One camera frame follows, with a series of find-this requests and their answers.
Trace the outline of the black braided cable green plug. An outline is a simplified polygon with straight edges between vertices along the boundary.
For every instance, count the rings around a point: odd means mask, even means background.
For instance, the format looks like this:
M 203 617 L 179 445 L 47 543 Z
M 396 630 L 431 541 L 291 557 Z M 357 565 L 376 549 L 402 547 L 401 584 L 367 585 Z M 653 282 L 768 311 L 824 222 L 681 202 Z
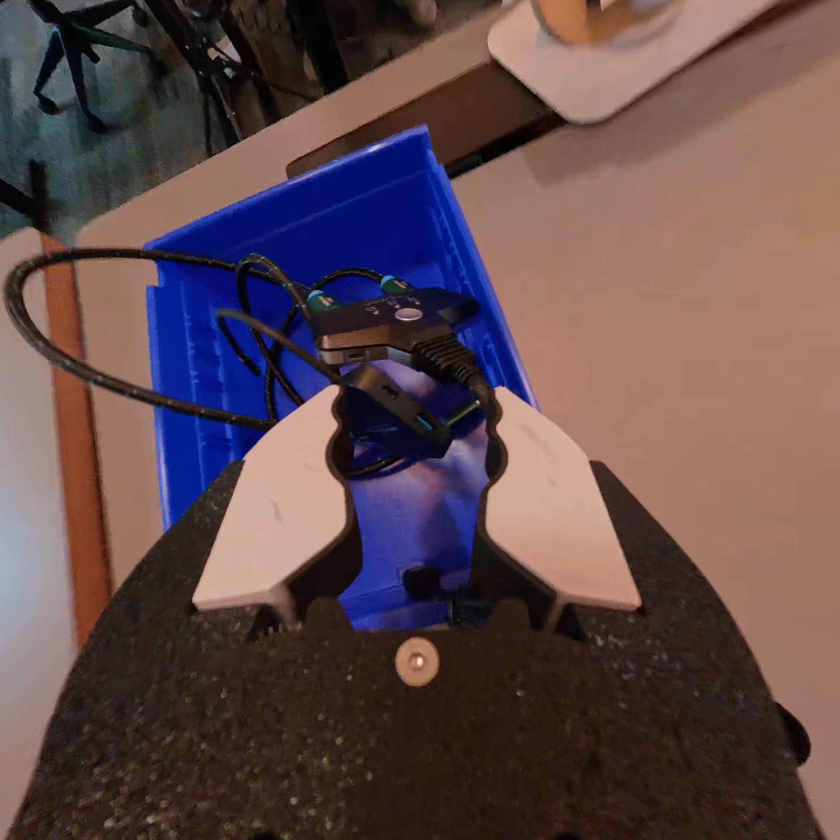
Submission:
M 118 259 L 174 263 L 230 271 L 237 277 L 256 277 L 281 287 L 298 306 L 301 313 L 308 313 L 307 304 L 301 294 L 302 285 L 293 281 L 275 263 L 262 255 L 248 255 L 235 264 L 222 259 L 152 248 L 81 247 L 65 248 L 51 254 L 24 259 L 8 272 L 3 285 L 3 304 L 9 321 L 24 341 L 42 358 L 81 382 L 137 403 L 187 417 L 263 432 L 271 429 L 273 422 L 268 419 L 185 402 L 104 373 L 61 350 L 39 330 L 30 317 L 25 303 L 25 286 L 34 273 L 51 266 L 74 264 L 80 261 Z
M 311 287 L 311 292 L 321 292 L 326 287 L 343 279 L 361 278 L 374 282 L 384 293 L 403 293 L 412 290 L 413 287 L 406 281 L 396 278 L 392 275 L 383 275 L 371 269 L 351 267 L 334 271 L 327 276 L 317 280 Z M 296 388 L 289 382 L 280 365 L 280 353 L 283 348 L 277 341 L 272 341 L 271 345 L 259 338 L 259 351 L 266 362 L 266 371 L 264 376 L 264 398 L 266 405 L 266 412 L 268 419 L 272 421 L 278 420 L 277 414 L 277 399 L 276 399 L 276 385 L 279 385 L 281 390 L 291 399 L 294 406 L 303 404 L 303 398 L 298 393 Z

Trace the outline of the wooden instruction board stand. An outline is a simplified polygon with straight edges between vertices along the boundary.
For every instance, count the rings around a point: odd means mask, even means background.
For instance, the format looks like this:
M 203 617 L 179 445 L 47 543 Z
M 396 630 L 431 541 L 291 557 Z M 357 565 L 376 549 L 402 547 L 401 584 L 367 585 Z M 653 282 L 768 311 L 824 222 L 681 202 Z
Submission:
M 490 56 L 575 124 L 602 122 L 779 1 L 503 2 Z

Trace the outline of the black switch box with button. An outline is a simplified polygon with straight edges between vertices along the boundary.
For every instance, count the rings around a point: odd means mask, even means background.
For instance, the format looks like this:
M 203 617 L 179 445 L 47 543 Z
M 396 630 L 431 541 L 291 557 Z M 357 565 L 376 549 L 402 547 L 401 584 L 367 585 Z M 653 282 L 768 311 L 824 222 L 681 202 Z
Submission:
M 307 311 L 314 348 L 323 363 L 340 367 L 392 361 L 420 370 L 418 349 L 455 335 L 480 307 L 474 298 L 451 290 L 409 287 L 351 303 L 339 303 L 316 290 Z

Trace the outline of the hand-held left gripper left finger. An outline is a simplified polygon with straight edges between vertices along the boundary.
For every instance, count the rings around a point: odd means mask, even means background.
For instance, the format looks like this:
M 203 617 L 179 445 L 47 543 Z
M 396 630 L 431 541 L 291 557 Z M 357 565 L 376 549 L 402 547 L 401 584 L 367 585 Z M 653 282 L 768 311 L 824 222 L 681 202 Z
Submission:
M 247 453 L 192 603 L 199 612 L 270 605 L 304 614 L 339 597 L 363 568 L 363 544 L 341 464 L 350 437 L 343 390 L 329 385 Z

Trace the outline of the blue plastic bin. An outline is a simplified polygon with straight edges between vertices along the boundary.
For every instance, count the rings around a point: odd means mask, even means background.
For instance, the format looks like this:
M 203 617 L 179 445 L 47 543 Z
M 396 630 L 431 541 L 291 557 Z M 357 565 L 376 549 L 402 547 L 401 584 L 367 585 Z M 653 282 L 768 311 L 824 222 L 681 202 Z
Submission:
M 478 248 L 425 128 L 368 146 L 151 241 L 162 249 L 238 263 L 271 259 L 306 287 L 350 268 L 416 288 L 461 292 L 478 314 L 457 327 L 488 382 L 538 407 Z M 264 378 L 246 370 L 215 322 L 239 309 L 232 272 L 164 262 L 146 291 L 153 389 L 266 420 Z M 351 488 L 362 572 L 341 595 L 357 629 L 412 630 L 444 623 L 447 606 L 411 598 L 403 575 L 428 567 L 455 589 L 469 579 L 476 507 L 487 481 L 479 412 L 454 424 L 446 457 L 403 460 Z

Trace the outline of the small black adapter hub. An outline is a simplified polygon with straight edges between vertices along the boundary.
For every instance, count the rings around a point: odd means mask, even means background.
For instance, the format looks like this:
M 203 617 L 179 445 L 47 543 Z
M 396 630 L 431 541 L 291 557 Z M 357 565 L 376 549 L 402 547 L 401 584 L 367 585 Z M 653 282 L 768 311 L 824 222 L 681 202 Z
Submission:
M 441 459 L 453 440 L 449 426 L 378 367 L 343 376 L 343 418 L 354 440 L 389 455 Z

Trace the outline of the black office chair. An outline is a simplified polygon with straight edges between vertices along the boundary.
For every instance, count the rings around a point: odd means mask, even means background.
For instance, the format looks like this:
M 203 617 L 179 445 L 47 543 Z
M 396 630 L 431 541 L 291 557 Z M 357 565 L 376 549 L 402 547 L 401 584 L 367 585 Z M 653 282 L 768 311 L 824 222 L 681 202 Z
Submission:
M 27 4 L 38 18 L 51 27 L 51 34 L 44 58 L 42 60 L 33 93 L 43 113 L 56 116 L 60 113 L 59 106 L 45 94 L 48 81 L 53 77 L 57 67 L 65 60 L 76 92 L 80 110 L 85 117 L 91 131 L 104 134 L 109 131 L 108 126 L 91 109 L 88 101 L 87 88 L 82 57 L 87 57 L 92 64 L 97 64 L 100 57 L 95 46 L 106 46 L 112 49 L 133 52 L 142 55 L 147 60 L 153 78 L 165 75 L 163 62 L 153 52 L 151 47 L 136 43 L 120 35 L 112 34 L 100 28 L 100 24 L 129 10 L 134 23 L 146 27 L 151 17 L 136 1 L 108 1 L 88 7 L 79 7 L 66 12 L 50 1 L 28 1 Z

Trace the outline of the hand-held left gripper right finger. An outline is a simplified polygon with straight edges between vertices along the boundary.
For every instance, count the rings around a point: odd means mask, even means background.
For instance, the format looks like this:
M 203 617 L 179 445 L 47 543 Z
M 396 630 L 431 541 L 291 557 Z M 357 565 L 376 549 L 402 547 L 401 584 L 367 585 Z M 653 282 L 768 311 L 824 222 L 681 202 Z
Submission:
M 635 612 L 628 561 L 583 449 L 505 387 L 486 386 L 487 483 L 480 492 L 472 583 L 493 602 L 519 599 L 532 627 L 568 605 Z

